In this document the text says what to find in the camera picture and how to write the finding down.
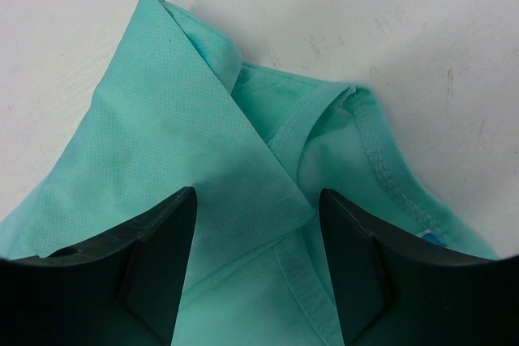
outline textured fabric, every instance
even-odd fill
[[[73,139],[0,224],[0,256],[46,256],[183,186],[199,213],[175,345],[343,344],[316,218],[323,187],[495,256],[415,180],[367,89],[244,63],[164,0],[139,0]]]

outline stitching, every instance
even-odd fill
[[[286,141],[288,141],[290,135],[292,134],[292,130],[294,129],[294,124],[295,122],[298,120],[301,112],[303,112],[307,107],[308,105],[310,105],[311,103],[311,96],[309,96],[308,98],[305,99],[305,101],[301,104],[300,107],[297,107],[296,110],[294,110],[294,114],[291,116],[292,118],[290,119],[290,124],[286,125],[285,127],[285,130],[283,131],[283,141],[281,142],[278,142],[277,144],[279,144],[279,147],[277,148],[277,150],[274,150],[276,146],[272,145],[272,152],[273,153],[276,153],[276,154],[281,154],[283,152],[283,148],[285,147],[285,144],[286,144]]]
[[[370,129],[369,121],[363,112],[361,102],[358,96],[353,97],[353,117],[355,121],[361,122],[367,129]],[[430,229],[435,235],[438,235],[440,239],[447,245],[450,246],[453,241],[451,237],[440,227],[438,222],[434,220],[428,213],[412,202],[404,192],[393,180],[391,173],[388,171],[388,167],[384,162],[382,152],[378,147],[377,141],[373,134],[368,131],[363,131],[359,128],[358,123],[357,130],[361,137],[361,142],[366,149],[366,154],[370,164],[375,170],[376,177],[379,180],[382,187],[386,190],[393,201],[413,219],[415,219],[420,225],[426,229]]]
[[[256,208],[252,208],[252,209],[250,209],[250,210],[247,210],[247,212],[243,212],[243,213],[241,213],[241,214],[240,214],[240,218],[244,218],[245,216],[250,215],[251,213],[254,213],[254,212],[257,212],[257,211],[260,211],[260,210],[264,210],[265,208],[269,208],[269,207],[271,207],[271,206],[273,206],[273,205],[277,205],[277,204],[283,203],[283,202],[285,202],[286,200],[288,200],[288,199],[294,197],[297,193],[298,193],[298,190],[291,190],[291,191],[290,191],[286,196],[284,196],[284,197],[282,197],[282,198],[280,198],[280,199],[277,199],[277,200],[275,200],[275,201],[273,201],[273,202],[270,202],[270,203],[264,204],[264,205],[259,206],[259,207],[256,207]],[[298,208],[300,208],[301,206],[302,206],[302,205],[298,205],[298,206],[296,206],[296,207],[290,208],[287,212],[285,212],[285,213],[282,214],[282,215],[285,215],[285,214],[287,214],[287,213],[290,213],[290,212],[292,212],[294,209],[298,209]],[[252,227],[256,226],[257,224],[259,224],[259,223],[261,223],[261,222],[263,222],[263,221],[264,221],[263,219],[262,219],[262,220],[257,220],[256,223],[252,225]],[[222,221],[221,223],[219,223],[219,225],[220,225],[221,227],[228,227],[228,226],[230,226],[230,225],[233,224],[233,223],[234,223],[233,220],[231,220],[231,221],[227,220],[227,221]],[[212,233],[207,233],[206,235],[199,235],[199,237],[202,238],[202,237],[206,237],[206,236],[208,236],[208,235],[212,235]]]
[[[297,105],[294,107],[294,111],[286,118],[285,123],[283,125],[283,129],[277,133],[277,136],[269,142],[269,148],[276,156],[279,156],[280,150],[277,149],[277,144],[281,140],[281,136],[283,135],[284,138],[288,138],[288,134],[294,127],[294,123],[297,120],[297,116],[299,115],[300,111],[307,106],[307,103],[309,101],[309,97],[305,96],[302,98]]]
[[[184,307],[190,305],[199,296],[218,286],[222,281],[231,277],[236,271],[242,269],[249,262],[263,254],[266,250],[275,246],[281,239],[282,237],[277,238],[274,241],[267,242],[263,246],[257,247],[248,253],[245,253],[243,256],[236,258],[233,262],[224,265],[217,271],[213,272],[207,278],[204,278],[198,283],[193,284],[187,291],[182,292],[179,309],[181,310]]]
[[[332,329],[332,326],[329,325],[330,323],[321,315],[320,305],[311,304],[311,302],[315,300],[315,295],[318,291],[315,291],[314,288],[311,291],[308,290],[308,288],[302,288],[300,283],[302,278],[298,276],[297,273],[294,274],[294,270],[297,269],[293,264],[294,257],[299,258],[297,254],[294,256],[294,248],[290,247],[290,241],[294,242],[298,240],[298,236],[294,234],[301,234],[301,231],[297,230],[292,232],[274,246],[277,261],[280,264],[283,276],[308,322],[312,325],[314,331],[324,344],[339,344],[340,341],[336,337],[337,333]],[[292,280],[294,279],[299,280],[299,283],[293,283]]]
[[[304,204],[299,204],[297,207],[290,208],[288,211],[285,211],[285,212],[282,212],[281,214],[278,214],[276,219],[269,220],[270,227],[272,228],[272,230],[278,230],[277,229],[277,225],[281,221],[288,219],[288,218],[285,218],[285,216],[293,215],[298,210],[301,210],[304,207],[305,207]],[[303,225],[305,225],[308,222],[309,219],[305,219],[304,221],[298,222],[296,226],[293,226],[293,225],[290,226],[291,231],[300,229]],[[245,235],[246,233],[250,232],[251,230],[256,229],[258,226],[262,225],[264,222],[265,222],[265,219],[257,220],[255,223],[249,224],[247,227],[245,227],[244,229],[240,230],[239,232],[235,232],[233,234],[226,234],[226,235],[220,236],[218,238],[218,241],[221,241],[222,239],[226,239],[228,241],[228,245],[230,245],[231,242],[240,241],[239,238],[241,238],[243,235]],[[197,241],[205,239],[209,235],[210,234],[205,234],[203,236],[199,235],[199,237],[197,238]],[[209,248],[204,250],[200,255],[205,255],[207,252],[210,252],[212,254],[221,253],[222,251],[225,251],[225,249],[223,249],[221,247],[221,245],[219,245],[217,248],[211,247],[211,245],[209,245]]]

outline mint green fabric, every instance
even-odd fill
[[[369,90],[245,63],[164,0],[139,0],[58,163],[0,224],[0,256],[46,256],[183,186],[199,213],[174,345],[343,344],[316,217],[323,187],[495,257],[416,181]]]

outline perforated fabric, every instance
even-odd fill
[[[244,63],[164,0],[139,0],[58,163],[0,224],[0,255],[46,256],[183,186],[199,213],[179,346],[343,344],[316,218],[323,187],[495,257],[416,181],[371,92]]]

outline stitched seam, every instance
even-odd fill
[[[281,137],[288,138],[288,133],[293,129],[294,123],[297,120],[302,109],[306,108],[308,105],[309,97],[306,96],[302,98],[298,104],[295,106],[294,111],[286,118],[285,124],[280,132],[277,133],[276,138],[269,143],[269,148],[274,153],[274,155],[279,156],[280,150],[277,148]]]
[[[269,207],[271,207],[271,206],[273,206],[273,205],[277,205],[277,204],[283,203],[283,202],[286,201],[287,199],[290,199],[290,198],[293,197],[295,194],[297,194],[297,192],[298,192],[297,190],[292,190],[291,192],[289,192],[288,195],[286,195],[285,197],[283,197],[283,198],[281,198],[281,199],[278,199],[278,200],[276,200],[276,201],[274,201],[274,202],[271,202],[271,203],[268,203],[268,204],[264,204],[263,206],[260,206],[260,207],[257,207],[257,208],[253,208],[253,209],[251,209],[251,210],[248,210],[247,212],[244,212],[244,213],[240,214],[240,218],[245,218],[245,216],[250,215],[250,214],[253,213],[253,212],[257,212],[257,211],[260,211],[260,210],[264,210],[265,208],[269,208]],[[301,207],[301,205],[298,205],[298,206],[296,206],[296,207],[293,207],[293,208],[291,208],[290,210],[288,210],[286,213],[290,213],[290,212],[292,212],[294,209],[299,209],[300,207]],[[263,222],[263,221],[264,221],[264,220],[258,220],[257,223],[254,224],[254,225],[257,225],[257,224],[259,224],[259,223],[261,223],[261,222]],[[219,223],[219,225],[220,225],[220,227],[228,227],[228,226],[232,225],[233,223],[234,223],[233,221],[228,221],[228,220],[227,220],[226,222],[223,222],[223,221],[222,221],[221,223]]]
[[[323,341],[325,345],[330,345],[330,343],[327,340],[333,340],[333,331],[328,326],[326,326],[325,328],[316,328],[312,320],[313,318],[318,318],[320,316],[318,312],[319,307],[309,303],[309,301],[312,300],[313,295],[311,296],[308,291],[303,292],[300,288],[298,288],[298,292],[296,293],[294,284],[290,282],[290,277],[287,275],[287,273],[291,272],[291,268],[290,265],[287,266],[286,264],[284,264],[284,261],[282,259],[283,252],[285,252],[286,257],[286,247],[283,241],[285,239],[290,238],[294,239],[294,237],[287,235],[285,238],[283,238],[283,240],[280,240],[276,243],[276,245],[274,245],[274,252],[276,253],[277,261],[280,265],[281,272],[283,274],[283,277],[285,278],[287,285],[289,286],[290,291],[292,292],[292,296],[294,296],[295,301],[298,303],[299,308],[304,313],[305,317],[311,324],[314,331],[317,333],[317,335],[320,337],[320,339]]]
[[[281,141],[281,137],[279,138],[279,140],[280,140],[280,143],[278,143],[279,147],[277,148],[276,151],[272,150],[272,152],[274,152],[276,154],[281,154],[283,152],[283,149],[285,148],[285,145],[286,145],[286,141],[288,141],[290,135],[292,134],[292,130],[294,129],[295,122],[298,120],[299,116],[301,115],[301,112],[303,112],[308,107],[308,105],[310,105],[310,103],[311,103],[311,96],[309,96],[306,99],[306,101],[304,102],[303,105],[301,105],[301,107],[298,107],[297,112],[294,112],[294,117],[292,118],[290,125],[287,125],[287,127],[285,128],[285,131],[283,132],[284,133],[283,140]]]
[[[282,238],[277,238],[274,241],[267,242],[263,246],[257,247],[248,253],[245,253],[241,257],[236,258],[233,262],[224,265],[220,269],[214,271],[211,275],[192,285],[187,291],[182,292],[182,299],[180,301],[179,309],[181,310],[187,307],[198,297],[217,287],[223,281],[231,277],[234,273],[245,267],[252,260],[275,246],[281,239]]]
[[[351,88],[352,88],[351,86],[348,86],[345,90],[338,92],[338,93],[337,93],[337,96],[334,97],[334,100],[335,100],[338,96],[340,96],[341,94],[343,94],[343,93],[347,93]],[[304,107],[302,107],[300,111],[303,111],[304,109],[306,109],[306,108],[308,107],[308,105],[310,105],[310,103],[312,103],[312,101],[313,101],[313,93],[312,93],[312,94],[307,98],[307,101],[305,102]],[[300,114],[300,113],[297,113],[297,117],[294,118],[293,122],[296,122],[296,121],[297,121],[297,119],[298,119],[298,117],[299,117],[299,114]],[[283,140],[283,143],[282,143],[281,146],[279,147],[279,151],[278,151],[280,154],[283,152],[283,149],[285,148],[285,144],[286,144],[286,142],[288,141],[288,138],[289,138],[290,134],[292,133],[292,129],[293,129],[293,128],[294,128],[294,124],[292,123],[292,126],[290,127],[290,129],[289,129],[288,131],[285,132],[285,139]]]
[[[450,246],[453,241],[451,237],[440,227],[438,222],[434,220],[428,213],[412,202],[405,193],[401,190],[398,184],[392,179],[392,174],[388,171],[388,167],[384,162],[384,157],[380,151],[377,141],[372,133],[369,131],[369,120],[362,110],[361,103],[358,97],[354,97],[354,110],[352,112],[356,127],[361,137],[362,145],[366,150],[368,160],[375,170],[377,180],[380,182],[389,197],[395,202],[400,209],[415,219],[425,229],[430,229],[438,235],[439,238]],[[359,120],[368,129],[368,132],[361,130],[358,126]]]
[[[287,216],[289,214],[293,214],[295,213],[297,210],[301,209],[301,208],[304,208],[305,207],[305,204],[299,204],[297,207],[293,207],[291,209],[289,209],[288,211],[285,211],[285,212],[282,212],[281,214],[278,214],[276,219],[271,221],[271,225],[275,225],[276,223],[279,223],[279,221],[281,219],[283,219],[284,216]],[[300,229],[306,222],[308,222],[308,220],[304,220],[304,222],[301,223],[301,225],[299,225],[298,227],[295,227],[295,228],[292,228],[292,229]],[[238,232],[233,232],[232,235],[227,235],[227,239],[230,239],[232,240],[232,237],[240,237],[242,236],[244,233],[248,233],[249,231],[251,231],[252,229],[255,229],[257,228],[259,225],[261,225],[262,223],[265,222],[265,219],[261,219],[261,220],[257,220],[255,223],[253,224],[249,224],[246,228],[238,231]]]

